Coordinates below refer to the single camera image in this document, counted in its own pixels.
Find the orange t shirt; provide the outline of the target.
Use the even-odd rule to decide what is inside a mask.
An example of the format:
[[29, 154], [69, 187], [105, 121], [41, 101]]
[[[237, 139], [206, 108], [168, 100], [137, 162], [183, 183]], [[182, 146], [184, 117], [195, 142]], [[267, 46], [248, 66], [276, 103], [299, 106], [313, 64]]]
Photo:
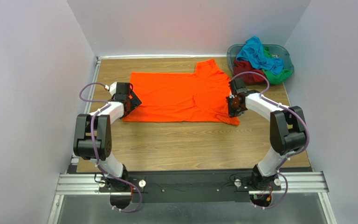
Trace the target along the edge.
[[215, 60], [196, 63], [192, 73], [132, 72], [130, 83], [141, 105], [125, 122], [221, 122], [238, 126], [228, 115], [230, 77]]

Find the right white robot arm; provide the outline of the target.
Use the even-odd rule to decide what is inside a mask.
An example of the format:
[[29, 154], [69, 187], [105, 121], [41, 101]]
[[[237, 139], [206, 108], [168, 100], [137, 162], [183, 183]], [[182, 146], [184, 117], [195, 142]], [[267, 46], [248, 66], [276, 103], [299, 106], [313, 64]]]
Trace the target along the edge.
[[270, 149], [252, 169], [250, 185], [254, 189], [266, 188], [277, 171], [291, 155], [302, 150], [308, 140], [303, 111], [298, 106], [277, 103], [256, 90], [248, 90], [241, 78], [229, 82], [230, 94], [226, 98], [229, 117], [238, 117], [252, 110], [269, 121]]

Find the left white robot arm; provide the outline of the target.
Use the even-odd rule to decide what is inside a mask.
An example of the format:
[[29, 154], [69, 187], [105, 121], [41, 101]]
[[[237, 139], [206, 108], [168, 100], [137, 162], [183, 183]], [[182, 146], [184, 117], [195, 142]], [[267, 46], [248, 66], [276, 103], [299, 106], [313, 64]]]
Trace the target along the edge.
[[133, 84], [114, 82], [103, 86], [111, 98], [94, 112], [79, 114], [76, 118], [73, 152], [75, 156], [91, 161], [103, 174], [102, 183], [120, 192], [138, 188], [129, 181], [128, 171], [112, 153], [111, 125], [128, 116], [141, 105]]

